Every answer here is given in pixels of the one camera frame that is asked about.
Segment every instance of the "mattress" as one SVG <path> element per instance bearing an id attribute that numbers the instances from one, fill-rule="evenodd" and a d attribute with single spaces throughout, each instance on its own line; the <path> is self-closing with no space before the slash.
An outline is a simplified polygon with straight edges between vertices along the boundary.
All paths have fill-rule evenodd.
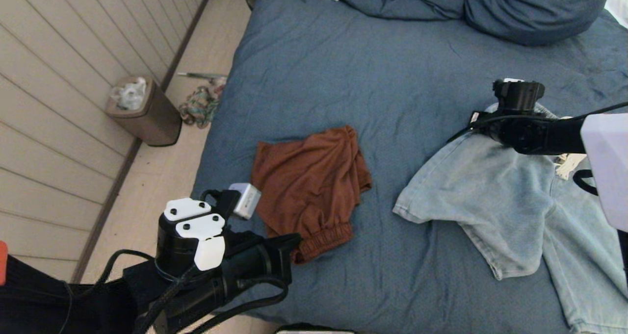
<path id="1" fill-rule="evenodd" d="M 579 115 L 628 97 L 627 46 L 627 30 L 607 12 L 580 35 L 531 48 L 464 21 L 384 20 L 341 2 L 257 0 L 193 197 L 249 181 L 258 141 L 346 124 L 358 133 L 373 188 L 350 220 L 354 239 L 294 265 L 287 298 L 249 314 L 379 334 L 567 333 L 545 263 L 531 276 L 497 281 L 457 224 L 412 224 L 392 208 L 471 111 L 496 101 L 494 79 L 541 82 L 540 103 Z M 257 216 L 230 223 L 265 235 Z M 232 305 L 276 292 L 258 285 Z"/>

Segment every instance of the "brown trash can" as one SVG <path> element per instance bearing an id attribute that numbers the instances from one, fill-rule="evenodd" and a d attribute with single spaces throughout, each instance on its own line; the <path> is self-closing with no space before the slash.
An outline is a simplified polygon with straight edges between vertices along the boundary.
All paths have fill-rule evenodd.
<path id="1" fill-rule="evenodd" d="M 137 110 L 123 110 L 113 99 L 109 99 L 107 115 L 150 146 L 173 145 L 177 143 L 181 132 L 179 111 L 161 88 L 155 85 L 155 81 L 150 77 L 143 78 L 146 80 L 146 90 L 142 105 Z M 138 77 L 125 77 L 116 86 L 124 87 L 128 83 L 136 83 L 137 79 Z"/>

